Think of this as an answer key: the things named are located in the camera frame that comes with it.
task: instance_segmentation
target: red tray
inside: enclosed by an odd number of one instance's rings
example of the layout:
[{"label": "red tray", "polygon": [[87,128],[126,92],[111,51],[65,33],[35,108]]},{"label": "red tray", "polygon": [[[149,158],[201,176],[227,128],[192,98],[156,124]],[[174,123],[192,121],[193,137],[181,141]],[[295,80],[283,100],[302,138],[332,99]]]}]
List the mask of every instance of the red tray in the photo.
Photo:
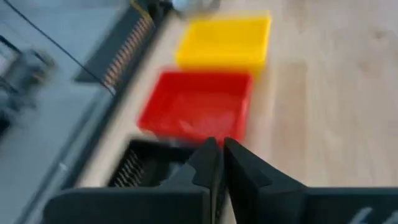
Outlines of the red tray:
[{"label": "red tray", "polygon": [[202,142],[213,136],[244,136],[252,91],[248,73],[167,71],[150,97],[138,126],[158,137]]}]

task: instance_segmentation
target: gray floor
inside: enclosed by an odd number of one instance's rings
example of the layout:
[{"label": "gray floor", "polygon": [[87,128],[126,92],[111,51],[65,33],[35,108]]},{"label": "gray floor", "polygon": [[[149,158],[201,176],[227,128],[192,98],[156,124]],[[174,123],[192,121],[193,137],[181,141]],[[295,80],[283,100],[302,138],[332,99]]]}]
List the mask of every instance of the gray floor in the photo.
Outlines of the gray floor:
[{"label": "gray floor", "polygon": [[[82,64],[128,6],[115,0],[11,2]],[[95,98],[111,94],[100,85],[75,83],[80,66],[2,1],[0,34],[21,49],[48,52],[57,64],[36,96],[37,109],[25,110],[0,140],[0,223],[11,224],[33,199]]]}]

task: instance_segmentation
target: wooden table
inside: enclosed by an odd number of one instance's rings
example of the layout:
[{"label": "wooden table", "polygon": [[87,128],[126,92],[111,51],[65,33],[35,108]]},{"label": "wooden table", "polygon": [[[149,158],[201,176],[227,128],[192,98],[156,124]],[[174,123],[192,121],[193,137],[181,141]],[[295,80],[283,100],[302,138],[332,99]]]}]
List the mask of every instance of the wooden table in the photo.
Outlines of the wooden table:
[{"label": "wooden table", "polygon": [[[311,186],[398,185],[395,0],[224,0],[220,14],[273,16],[244,145]],[[171,15],[78,184],[105,185],[187,23]]]}]

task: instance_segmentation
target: yellow tray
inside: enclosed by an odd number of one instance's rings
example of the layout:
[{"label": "yellow tray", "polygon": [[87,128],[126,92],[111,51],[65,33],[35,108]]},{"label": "yellow tray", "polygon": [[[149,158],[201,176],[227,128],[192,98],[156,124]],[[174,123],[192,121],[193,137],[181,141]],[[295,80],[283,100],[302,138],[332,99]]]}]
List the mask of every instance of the yellow tray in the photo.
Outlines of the yellow tray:
[{"label": "yellow tray", "polygon": [[271,17],[196,19],[175,59],[185,69],[244,70],[259,76],[265,67]]}]

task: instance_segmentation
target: cable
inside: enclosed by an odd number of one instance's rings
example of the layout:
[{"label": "cable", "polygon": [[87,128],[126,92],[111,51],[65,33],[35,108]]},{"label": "cable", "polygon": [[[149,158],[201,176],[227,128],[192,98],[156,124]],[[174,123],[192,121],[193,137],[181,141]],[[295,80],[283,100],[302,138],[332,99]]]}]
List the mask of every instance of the cable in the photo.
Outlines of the cable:
[{"label": "cable", "polygon": [[105,85],[100,78],[98,78],[96,75],[94,75],[92,72],[87,70],[77,59],[75,59],[67,50],[65,50],[61,45],[56,43],[53,38],[49,37],[44,31],[42,31],[40,28],[38,28],[33,22],[31,22],[23,13],[21,13],[17,8],[15,8],[8,0],[4,0],[4,2],[14,11],[16,12],[19,16],[23,18],[27,23],[29,23],[35,30],[40,32],[44,37],[46,37],[51,43],[55,44],[63,53],[65,53],[68,57],[70,57],[74,62],[76,62],[85,72],[90,74],[92,77],[94,77],[103,87],[107,88],[110,93],[114,93],[114,90],[110,89],[107,85]]}]

